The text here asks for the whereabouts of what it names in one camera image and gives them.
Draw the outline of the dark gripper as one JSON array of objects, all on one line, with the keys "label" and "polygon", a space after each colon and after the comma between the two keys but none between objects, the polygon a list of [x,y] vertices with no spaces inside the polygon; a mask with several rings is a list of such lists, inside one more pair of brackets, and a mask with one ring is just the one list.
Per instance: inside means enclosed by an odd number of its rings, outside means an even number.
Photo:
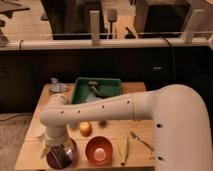
[{"label": "dark gripper", "polygon": [[74,152],[71,147],[55,146],[48,153],[48,164],[50,167],[67,167],[74,159]]}]

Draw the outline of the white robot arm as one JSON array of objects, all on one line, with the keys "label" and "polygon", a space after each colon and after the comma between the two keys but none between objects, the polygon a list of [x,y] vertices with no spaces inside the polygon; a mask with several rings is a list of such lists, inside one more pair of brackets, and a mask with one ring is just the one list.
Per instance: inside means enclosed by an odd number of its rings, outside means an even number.
[{"label": "white robot arm", "polygon": [[40,113],[45,141],[51,146],[66,141],[68,124],[130,119],[154,121],[155,171],[213,171],[208,111],[188,86],[168,85],[77,105],[68,105],[63,95],[56,94]]}]

